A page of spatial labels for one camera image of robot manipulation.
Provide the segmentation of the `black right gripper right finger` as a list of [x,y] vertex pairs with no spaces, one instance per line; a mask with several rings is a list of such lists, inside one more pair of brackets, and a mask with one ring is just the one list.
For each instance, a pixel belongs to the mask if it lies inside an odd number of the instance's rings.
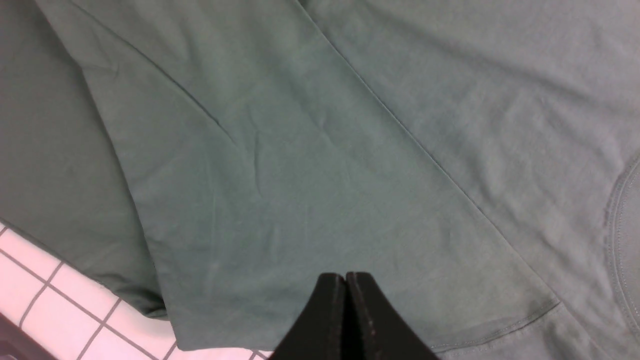
[[436,360],[370,273],[346,274],[346,360]]

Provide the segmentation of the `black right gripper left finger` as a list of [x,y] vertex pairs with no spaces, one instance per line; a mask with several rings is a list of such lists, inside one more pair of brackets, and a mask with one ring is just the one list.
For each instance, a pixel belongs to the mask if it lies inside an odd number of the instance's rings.
[[320,274],[304,309],[270,360],[340,360],[345,301],[343,276]]

